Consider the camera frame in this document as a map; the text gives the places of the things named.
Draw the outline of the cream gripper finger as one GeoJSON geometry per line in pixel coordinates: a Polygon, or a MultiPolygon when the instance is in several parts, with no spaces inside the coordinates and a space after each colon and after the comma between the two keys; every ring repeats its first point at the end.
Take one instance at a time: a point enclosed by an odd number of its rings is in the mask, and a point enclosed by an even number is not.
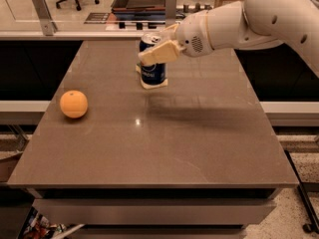
{"type": "Polygon", "coordinates": [[[175,31],[178,28],[178,24],[172,24],[159,32],[160,39],[162,41],[175,40],[175,31]]]}
{"type": "Polygon", "coordinates": [[[144,66],[175,61],[184,50],[177,40],[167,40],[139,52],[138,57],[144,66]]]}

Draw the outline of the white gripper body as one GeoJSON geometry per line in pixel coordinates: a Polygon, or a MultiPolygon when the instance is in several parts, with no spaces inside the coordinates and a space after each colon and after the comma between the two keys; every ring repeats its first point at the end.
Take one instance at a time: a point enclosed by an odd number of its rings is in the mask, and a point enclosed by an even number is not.
{"type": "Polygon", "coordinates": [[[184,18],[175,37],[183,47],[183,53],[189,57],[205,56],[213,52],[207,32],[207,11],[201,11],[184,18]]]}

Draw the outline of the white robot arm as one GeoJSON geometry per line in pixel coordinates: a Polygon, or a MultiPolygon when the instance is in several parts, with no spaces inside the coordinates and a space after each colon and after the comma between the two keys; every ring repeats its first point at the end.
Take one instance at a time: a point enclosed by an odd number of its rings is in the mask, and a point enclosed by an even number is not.
{"type": "Polygon", "coordinates": [[[256,50],[285,43],[319,76],[319,9],[311,0],[242,0],[193,13],[156,35],[139,53],[142,64],[218,49],[256,50]]]}

